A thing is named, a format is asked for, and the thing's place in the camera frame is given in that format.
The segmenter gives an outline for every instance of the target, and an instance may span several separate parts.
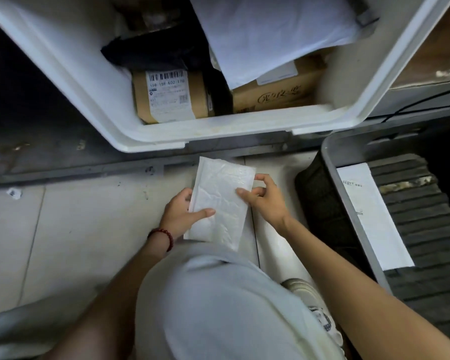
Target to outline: brown parcel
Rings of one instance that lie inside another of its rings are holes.
[[[190,91],[190,102],[192,112],[196,119],[208,117],[207,93],[205,91],[202,73],[188,72],[188,89]],[[147,75],[145,72],[133,72],[133,90],[135,94],[135,106],[140,119],[148,124],[158,122],[150,113],[150,102],[148,99]]]
[[[256,80],[231,91],[233,112],[251,112],[283,108],[284,104],[310,95],[326,65],[319,55],[294,60],[298,74],[294,77],[259,85]]]

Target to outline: hand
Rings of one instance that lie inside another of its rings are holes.
[[[215,215],[213,208],[204,208],[198,212],[189,212],[191,188],[184,188],[165,206],[159,228],[167,230],[177,240],[192,225],[203,218]]]
[[[255,180],[264,181],[266,188],[256,187],[251,192],[237,188],[236,193],[246,203],[257,209],[275,230],[281,231],[284,219],[290,216],[282,192],[268,174],[257,174]]]

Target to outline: white shorts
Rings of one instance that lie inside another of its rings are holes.
[[[181,243],[145,276],[138,360],[344,359],[295,296],[250,261],[212,243]]]

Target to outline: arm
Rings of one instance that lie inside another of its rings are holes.
[[[450,359],[450,339],[292,218],[269,175],[237,194],[284,237],[364,360]]]
[[[182,236],[198,220],[212,216],[207,208],[188,212],[190,188],[178,193],[165,207],[160,228],[174,239]],[[165,256],[169,246],[166,234],[156,232],[90,304],[77,323],[44,360],[126,359],[134,340],[135,303],[148,271]]]

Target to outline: white plastic bin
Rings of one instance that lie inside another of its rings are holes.
[[[183,148],[192,140],[345,129],[371,113],[450,0],[367,0],[372,36],[331,55],[314,106],[144,125],[130,75],[100,53],[116,35],[109,0],[0,0],[0,27],[116,149]]]

